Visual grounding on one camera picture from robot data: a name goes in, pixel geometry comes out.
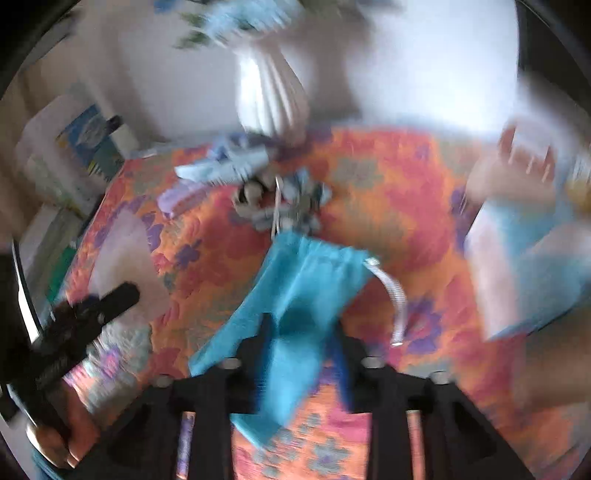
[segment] orange floral quilt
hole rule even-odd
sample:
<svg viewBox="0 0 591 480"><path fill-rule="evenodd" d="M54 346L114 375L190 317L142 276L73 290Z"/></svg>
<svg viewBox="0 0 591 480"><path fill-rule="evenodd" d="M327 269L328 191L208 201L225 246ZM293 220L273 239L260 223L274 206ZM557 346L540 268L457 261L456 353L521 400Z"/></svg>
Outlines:
<svg viewBox="0 0 591 480"><path fill-rule="evenodd" d="M283 171L306 166L333 189L322 208L319 237L367 249L398 278L410 301L402 347L390 348L392 304L377 279L344 315L362 338L402 372L445 369L488 416L539 478L565 478L588 447L583 407L519 411L511 368L523 338L483 343L463 256L469 221L460 214L465 175L480 146L394 130L326 128L280 158ZM176 180L173 167L204 156L205 147L127 161L86 232L67 279L67 296L87 293L94 260L118 212L144 222L152 260L168 288L170 311L134 332L122 348L106 341L69 378L102 424L110 423L156 374L187 375L187 360L240 305L270 245L268 233L237 217L230 187L211 189L191 210L167 219L157 197ZM315 391L268 449L233 439L236 476L243 479L352 480L365 477L367 415L339 403L326 366Z"/></svg>

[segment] white wall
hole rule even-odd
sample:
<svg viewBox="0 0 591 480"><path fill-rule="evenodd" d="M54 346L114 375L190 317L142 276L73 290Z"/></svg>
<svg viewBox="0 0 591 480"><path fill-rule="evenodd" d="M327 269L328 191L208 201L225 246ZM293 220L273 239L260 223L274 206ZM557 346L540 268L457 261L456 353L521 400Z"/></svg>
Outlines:
<svg viewBox="0 0 591 480"><path fill-rule="evenodd" d="M516 86L513 0L397 1L368 8L364 21L314 19L282 34L313 113L497 134ZM64 59L81 59L144 143L238 126L232 52L174 49L187 26L175 12L154 14L151 0L81 5L78 35L43 65L48 78L63 75Z"/></svg>

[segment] blue fabric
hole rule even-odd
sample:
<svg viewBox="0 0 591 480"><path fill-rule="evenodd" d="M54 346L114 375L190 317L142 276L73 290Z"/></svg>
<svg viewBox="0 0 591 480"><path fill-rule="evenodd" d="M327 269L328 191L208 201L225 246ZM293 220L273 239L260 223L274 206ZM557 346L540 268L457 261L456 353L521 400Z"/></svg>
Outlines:
<svg viewBox="0 0 591 480"><path fill-rule="evenodd" d="M521 322L498 332L502 338L531 333L573 308L589 281L582 259L572 255L527 255L550 231L575 216L560 195L555 211L537 212L515 203L487 201L483 212L494 218L511 263Z"/></svg>
<svg viewBox="0 0 591 480"><path fill-rule="evenodd" d="M294 232L275 237L252 291L228 322L189 360L192 375L232 356L272 314L275 335L256 414L234 414L236 428L263 447L291 420L314 387L327 340L345 306L371 278L366 251L338 247Z"/></svg>

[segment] black clamp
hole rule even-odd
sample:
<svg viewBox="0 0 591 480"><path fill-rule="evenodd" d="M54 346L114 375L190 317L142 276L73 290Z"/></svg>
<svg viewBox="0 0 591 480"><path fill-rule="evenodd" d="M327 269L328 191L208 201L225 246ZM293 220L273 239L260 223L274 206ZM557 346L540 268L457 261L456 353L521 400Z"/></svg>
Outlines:
<svg viewBox="0 0 591 480"><path fill-rule="evenodd" d="M177 472L183 412L195 412L188 480L231 480L231 413L253 413L266 368L272 319L233 358L184 380L160 377L101 437L72 480L168 480ZM429 379L397 372L370 357L337 324L328 346L340 395L351 413L371 413L366 478L412 480L407 411L418 410L426 480L532 480L517 454L443 373Z"/></svg>

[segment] white plastic bag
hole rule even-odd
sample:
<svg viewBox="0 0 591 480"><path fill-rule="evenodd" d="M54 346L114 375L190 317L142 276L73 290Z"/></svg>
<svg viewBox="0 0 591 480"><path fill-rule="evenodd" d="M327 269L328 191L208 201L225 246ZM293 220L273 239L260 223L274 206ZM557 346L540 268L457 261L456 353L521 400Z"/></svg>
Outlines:
<svg viewBox="0 0 591 480"><path fill-rule="evenodd" d="M123 210L113 223L90 277L89 291L103 297L123 282L138 286L139 302L117 322L126 326L148 323L170 308L168 290L158 278L150 257L142 221Z"/></svg>

